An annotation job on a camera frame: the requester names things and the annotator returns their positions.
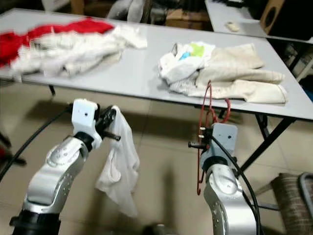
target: white fabric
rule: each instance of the white fabric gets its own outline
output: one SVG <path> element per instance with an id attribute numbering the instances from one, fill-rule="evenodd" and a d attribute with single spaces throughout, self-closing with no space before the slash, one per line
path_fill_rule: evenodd
<path id="1" fill-rule="evenodd" d="M 117 106 L 116 117 L 110 131 L 120 135 L 120 141 L 111 141 L 111 150 L 107 162 L 96 182 L 96 187 L 105 192 L 110 199 L 119 205 L 122 213 L 136 217 L 137 210 L 132 192 L 138 179 L 139 157 L 137 155 L 132 130 Z"/>
<path id="2" fill-rule="evenodd" d="M 160 76 L 166 79 L 168 84 L 188 78 L 197 69 L 203 68 L 211 58 L 211 53 L 214 50 L 214 45 L 209 45 L 203 42 L 192 42 L 204 47 L 202 57 L 189 56 L 181 60 L 184 53 L 192 52 L 192 47 L 189 44 L 175 44 L 171 53 L 167 53 L 161 57 L 159 63 Z"/>
<path id="3" fill-rule="evenodd" d="M 166 54 L 160 59 L 160 67 L 166 58 L 170 58 L 170 55 Z M 166 69 L 171 71 L 175 66 L 170 65 Z M 212 97 L 216 99 L 240 98 L 254 103 L 286 103 L 287 91 L 279 85 L 285 76 L 273 71 L 257 70 L 262 66 L 264 62 L 257 55 L 254 45 L 248 44 L 215 48 L 211 58 L 205 60 L 203 68 L 189 69 L 185 73 L 187 78 L 169 79 L 169 76 L 162 74 L 162 70 L 160 75 L 168 82 L 171 91 L 188 96 L 203 97 L 207 83 L 211 80 Z"/>
<path id="4" fill-rule="evenodd" d="M 84 72 L 99 64 L 104 57 L 121 53 L 125 47 L 146 48 L 147 41 L 138 29 L 116 27 L 105 33 L 76 32 L 46 34 L 21 47 L 19 57 L 11 63 L 13 75 L 42 71 L 45 76 Z"/>

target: red wire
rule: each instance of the red wire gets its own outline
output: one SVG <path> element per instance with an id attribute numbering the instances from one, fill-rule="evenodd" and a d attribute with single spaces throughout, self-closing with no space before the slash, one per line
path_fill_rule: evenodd
<path id="1" fill-rule="evenodd" d="M 225 123 L 228 121 L 229 116 L 230 116 L 230 101 L 229 99 L 225 99 L 226 103 L 227 103 L 227 112 L 226 115 L 224 117 L 224 119 L 222 121 L 219 121 L 218 118 L 215 115 L 215 111 L 212 108 L 212 83 L 211 80 L 208 81 L 207 86 L 206 86 L 206 90 L 204 93 L 204 97 L 203 97 L 203 103 L 202 103 L 202 107 L 201 107 L 201 112 L 200 112 L 200 119 L 199 119 L 199 131 L 198 131 L 198 142 L 201 144 L 201 138 L 199 137 L 199 135 L 201 135 L 201 127 L 202 127 L 202 118 L 203 118 L 203 113 L 204 113 L 204 104 L 205 104 L 205 99 L 206 99 L 206 94 L 208 89 L 210 89 L 210 98 L 209 98 L 209 110 L 206 112 L 206 117 L 205 117 L 205 126 L 209 127 L 209 118 L 208 115 L 209 113 L 212 114 L 212 124 L 215 122 L 220 122 L 220 123 Z M 200 195 L 201 193 L 201 189 L 200 189 L 200 183 L 202 183 L 203 178 L 200 180 L 200 150 L 198 149 L 198 170 L 197 170 L 197 194 Z"/>

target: pile of clothes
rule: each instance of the pile of clothes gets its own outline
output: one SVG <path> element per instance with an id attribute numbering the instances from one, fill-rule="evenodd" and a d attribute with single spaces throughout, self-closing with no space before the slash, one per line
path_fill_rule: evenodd
<path id="1" fill-rule="evenodd" d="M 204 42 L 175 44 L 161 57 L 159 75 L 171 91 L 203 97 L 209 80 L 212 98 L 237 98 L 254 103 L 286 103 L 280 85 L 284 75 L 258 70 L 265 64 L 254 44 L 217 48 Z"/>
<path id="2" fill-rule="evenodd" d="M 146 48 L 139 30 L 91 18 L 68 25 L 42 25 L 26 34 L 0 34 L 0 67 L 12 75 L 41 71 L 45 76 L 72 76 L 101 62 L 119 60 L 126 47 Z"/>

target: garment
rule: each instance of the garment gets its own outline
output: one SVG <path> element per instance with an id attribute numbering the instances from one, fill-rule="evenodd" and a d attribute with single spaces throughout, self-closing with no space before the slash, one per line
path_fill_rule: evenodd
<path id="1" fill-rule="evenodd" d="M 175 44 L 170 53 L 161 57 L 159 73 L 168 84 L 188 78 L 210 60 L 214 45 L 203 42 Z"/>
<path id="2" fill-rule="evenodd" d="M 32 41 L 30 47 L 19 49 L 19 57 L 11 63 L 11 71 L 14 76 L 35 71 L 41 71 L 45 76 L 73 76 L 98 65 L 104 58 L 112 61 L 108 57 L 117 58 L 116 54 L 120 58 L 127 46 L 145 48 L 147 40 L 129 26 L 118 26 L 105 34 L 46 34 Z"/>
<path id="3" fill-rule="evenodd" d="M 110 199 L 119 205 L 122 213 L 136 217 L 137 210 L 132 199 L 132 192 L 137 183 L 139 157 L 137 155 L 132 130 L 117 106 L 116 116 L 110 131 L 120 135 L 120 141 L 111 140 L 111 150 L 96 188 L 105 192 Z"/>
<path id="4" fill-rule="evenodd" d="M 211 80 L 212 97 L 216 99 L 237 98 L 255 103 L 288 101 L 287 91 L 280 85 L 285 76 L 278 72 L 257 70 L 264 66 L 264 62 L 257 55 L 253 44 L 214 48 L 211 57 L 203 59 L 202 66 L 194 66 L 186 72 L 188 77 L 183 79 L 173 79 L 173 76 L 169 79 L 168 74 L 162 76 L 162 60 L 165 56 L 168 57 L 166 54 L 160 59 L 160 75 L 167 81 L 171 91 L 203 97 L 207 83 Z"/>
<path id="5" fill-rule="evenodd" d="M 28 47 L 33 39 L 39 38 L 42 35 L 71 31 L 77 33 L 104 33 L 110 29 L 113 29 L 113 26 L 108 23 L 86 18 L 67 25 L 42 25 L 32 29 L 26 34 L 15 34 L 14 32 L 0 34 L 0 67 L 14 60 L 18 56 L 18 50 L 22 45 Z"/>

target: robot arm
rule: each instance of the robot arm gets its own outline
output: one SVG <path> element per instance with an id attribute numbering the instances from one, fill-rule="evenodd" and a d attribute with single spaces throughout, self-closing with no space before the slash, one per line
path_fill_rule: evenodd
<path id="1" fill-rule="evenodd" d="M 52 148 L 44 166 L 34 175 L 28 186 L 22 211 L 11 219 L 14 235 L 57 235 L 61 221 L 59 214 L 66 202 L 76 175 L 82 170 L 89 152 L 98 148 L 104 137 L 120 137 L 105 131 L 115 117 L 115 110 L 77 99 L 73 104 L 74 136 L 67 137 Z"/>
<path id="2" fill-rule="evenodd" d="M 222 123 L 215 123 L 212 127 L 203 130 L 202 144 L 190 143 L 189 146 L 203 149 L 200 160 L 202 170 L 206 173 L 203 194 L 212 212 L 214 235 L 256 235 L 254 214 L 245 201 L 231 163 L 207 134 L 210 132 L 232 154 L 237 127 Z"/>

